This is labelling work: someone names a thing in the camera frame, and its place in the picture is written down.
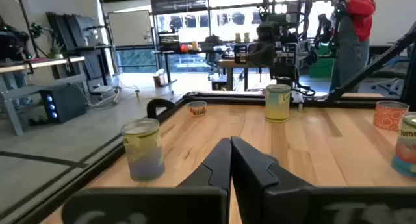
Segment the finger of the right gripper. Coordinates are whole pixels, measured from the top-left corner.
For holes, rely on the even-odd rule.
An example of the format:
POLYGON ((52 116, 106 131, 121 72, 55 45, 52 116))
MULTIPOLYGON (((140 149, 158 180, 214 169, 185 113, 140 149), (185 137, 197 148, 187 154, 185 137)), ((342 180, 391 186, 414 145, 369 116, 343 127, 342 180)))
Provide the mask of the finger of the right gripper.
POLYGON ((262 46, 262 66, 272 67, 274 65, 274 58, 276 55, 275 52, 275 43, 265 42, 262 46))
POLYGON ((261 67, 261 45, 250 44, 248 46, 247 61, 257 67, 261 67))

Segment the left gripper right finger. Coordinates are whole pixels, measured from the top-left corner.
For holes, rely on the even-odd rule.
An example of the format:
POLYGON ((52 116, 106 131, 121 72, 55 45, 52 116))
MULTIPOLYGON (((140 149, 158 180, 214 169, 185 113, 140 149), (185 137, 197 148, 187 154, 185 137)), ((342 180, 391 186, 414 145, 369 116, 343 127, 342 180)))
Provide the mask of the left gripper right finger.
POLYGON ((314 186, 239 137, 231 174, 243 223, 414 223, 415 189, 314 186))

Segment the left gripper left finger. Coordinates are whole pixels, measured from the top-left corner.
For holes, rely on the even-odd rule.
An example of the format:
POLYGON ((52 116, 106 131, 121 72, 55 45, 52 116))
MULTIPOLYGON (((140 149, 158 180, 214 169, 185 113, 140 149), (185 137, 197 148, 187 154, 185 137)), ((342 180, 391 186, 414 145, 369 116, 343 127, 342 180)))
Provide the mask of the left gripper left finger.
POLYGON ((221 139, 176 187, 89 188, 62 209, 63 223, 206 223, 229 221, 231 140, 221 139))

